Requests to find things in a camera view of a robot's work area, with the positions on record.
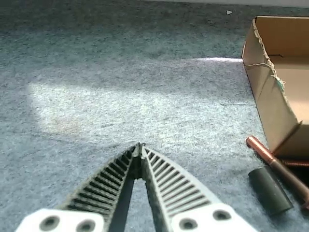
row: box flap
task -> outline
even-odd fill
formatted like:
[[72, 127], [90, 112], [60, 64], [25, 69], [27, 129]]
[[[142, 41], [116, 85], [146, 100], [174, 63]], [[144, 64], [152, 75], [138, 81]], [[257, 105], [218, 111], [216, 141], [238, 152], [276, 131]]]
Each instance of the box flap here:
[[271, 150], [277, 148], [298, 121], [284, 94], [284, 82], [277, 77], [253, 20], [243, 49], [243, 61], [263, 129]]
[[269, 56], [309, 56], [308, 17], [259, 16], [255, 23]]
[[309, 57], [270, 56], [297, 120], [309, 121]]
[[279, 158], [309, 160], [309, 121], [304, 121], [293, 131], [274, 154]]

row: gray carpet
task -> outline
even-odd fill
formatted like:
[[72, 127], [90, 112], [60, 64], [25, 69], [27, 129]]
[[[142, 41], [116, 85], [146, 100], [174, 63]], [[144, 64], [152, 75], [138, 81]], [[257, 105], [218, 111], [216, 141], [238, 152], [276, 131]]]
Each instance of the gray carpet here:
[[[239, 59], [256, 15], [308, 9], [131, 0], [0, 4], [0, 231], [62, 203], [137, 141], [179, 163], [259, 231], [309, 230], [309, 215], [289, 191], [294, 209], [269, 218], [249, 186], [248, 172], [262, 163], [244, 141], [265, 138]], [[142, 181], [126, 231], [154, 231]]]

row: baseboard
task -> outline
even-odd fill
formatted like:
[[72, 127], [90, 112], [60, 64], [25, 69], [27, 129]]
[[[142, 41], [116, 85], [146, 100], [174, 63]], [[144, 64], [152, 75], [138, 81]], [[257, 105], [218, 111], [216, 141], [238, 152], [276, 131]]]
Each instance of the baseboard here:
[[203, 3], [220, 3], [220, 4], [264, 5], [264, 6], [291, 6], [291, 7], [309, 8], [309, 0], [156, 0], [156, 1], [203, 2]]

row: torn cardboard edge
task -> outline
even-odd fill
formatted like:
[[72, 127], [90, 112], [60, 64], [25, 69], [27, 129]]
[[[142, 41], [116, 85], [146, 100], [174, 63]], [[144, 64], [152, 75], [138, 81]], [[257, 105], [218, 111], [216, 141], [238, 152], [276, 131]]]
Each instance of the torn cardboard edge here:
[[[304, 130], [303, 128], [307, 128], [309, 124], [305, 122], [304, 125], [304, 122], [298, 120], [292, 110], [285, 94], [285, 82], [278, 77], [274, 63], [267, 54], [263, 38], [257, 28], [256, 21], [261, 17], [273, 18], [270, 16], [258, 16], [253, 20], [242, 51], [244, 67], [252, 87], [269, 148], [276, 156], [295, 159], [298, 155], [293, 152], [295, 150], [293, 142], [299, 144], [300, 141], [304, 140], [301, 133]], [[276, 106], [276, 103], [278, 103], [277, 109], [274, 110], [272, 107]], [[298, 150], [298, 152], [303, 159], [306, 151]]]

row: gripper jaw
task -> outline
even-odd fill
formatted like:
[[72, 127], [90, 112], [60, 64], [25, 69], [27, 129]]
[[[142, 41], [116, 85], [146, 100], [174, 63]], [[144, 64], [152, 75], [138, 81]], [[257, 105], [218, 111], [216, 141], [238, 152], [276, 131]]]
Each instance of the gripper jaw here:
[[140, 143], [107, 162], [56, 209], [25, 217], [16, 232], [122, 232], [139, 178], [157, 232], [225, 232], [233, 226], [256, 232], [185, 169]]
[[194, 176], [164, 155], [142, 147], [142, 177], [156, 231], [171, 232], [171, 220], [179, 213], [220, 200]]
[[101, 214], [104, 231], [123, 231], [134, 179], [141, 177], [140, 150], [141, 144], [136, 144], [110, 160], [69, 196], [59, 209]]

